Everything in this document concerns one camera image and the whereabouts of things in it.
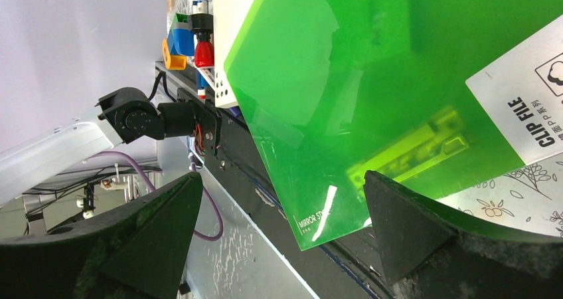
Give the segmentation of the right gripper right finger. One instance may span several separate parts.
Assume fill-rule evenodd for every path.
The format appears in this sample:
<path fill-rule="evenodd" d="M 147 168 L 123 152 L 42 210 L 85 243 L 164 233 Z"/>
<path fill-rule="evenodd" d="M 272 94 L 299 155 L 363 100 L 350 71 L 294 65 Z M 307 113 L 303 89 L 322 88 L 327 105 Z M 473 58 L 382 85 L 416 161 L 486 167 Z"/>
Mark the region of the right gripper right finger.
<path fill-rule="evenodd" d="M 368 171 L 364 195 L 395 298 L 561 298 L 562 239 L 498 225 Z"/>

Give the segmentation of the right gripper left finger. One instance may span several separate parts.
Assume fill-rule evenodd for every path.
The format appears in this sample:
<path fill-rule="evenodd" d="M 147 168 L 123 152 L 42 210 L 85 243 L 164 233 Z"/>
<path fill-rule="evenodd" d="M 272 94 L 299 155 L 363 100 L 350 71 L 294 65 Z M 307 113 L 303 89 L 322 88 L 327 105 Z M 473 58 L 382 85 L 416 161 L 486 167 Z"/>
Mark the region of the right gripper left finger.
<path fill-rule="evenodd" d="M 47 235 L 1 241 L 2 298 L 175 298 L 203 184 L 187 173 Z"/>

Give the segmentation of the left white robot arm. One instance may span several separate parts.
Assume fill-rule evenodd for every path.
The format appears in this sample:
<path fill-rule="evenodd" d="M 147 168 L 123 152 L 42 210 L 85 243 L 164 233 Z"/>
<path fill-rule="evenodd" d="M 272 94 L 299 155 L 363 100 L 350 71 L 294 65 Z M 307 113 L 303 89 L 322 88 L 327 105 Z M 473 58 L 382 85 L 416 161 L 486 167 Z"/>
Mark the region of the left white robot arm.
<path fill-rule="evenodd" d="M 191 94 L 185 100 L 154 106 L 142 91 L 120 88 L 70 123 L 1 152 L 1 204 L 121 144 L 142 137 L 164 140 L 190 135 L 203 114 L 215 115 L 206 102 Z"/>

